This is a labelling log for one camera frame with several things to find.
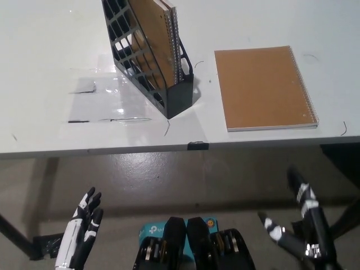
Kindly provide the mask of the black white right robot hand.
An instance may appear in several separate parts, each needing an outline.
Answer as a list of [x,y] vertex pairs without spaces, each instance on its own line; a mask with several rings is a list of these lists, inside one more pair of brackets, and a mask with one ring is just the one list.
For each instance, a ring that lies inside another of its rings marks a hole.
[[299,261],[312,263],[315,269],[342,269],[330,226],[310,184],[294,166],[288,168],[286,176],[300,206],[303,238],[259,212],[258,217],[270,239]]

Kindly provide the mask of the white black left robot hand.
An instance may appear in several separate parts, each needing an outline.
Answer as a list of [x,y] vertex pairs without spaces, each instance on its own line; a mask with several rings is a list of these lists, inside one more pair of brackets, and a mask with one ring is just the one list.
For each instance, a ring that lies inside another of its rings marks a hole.
[[66,226],[55,269],[83,269],[95,243],[104,210],[100,192],[91,187],[83,196]]

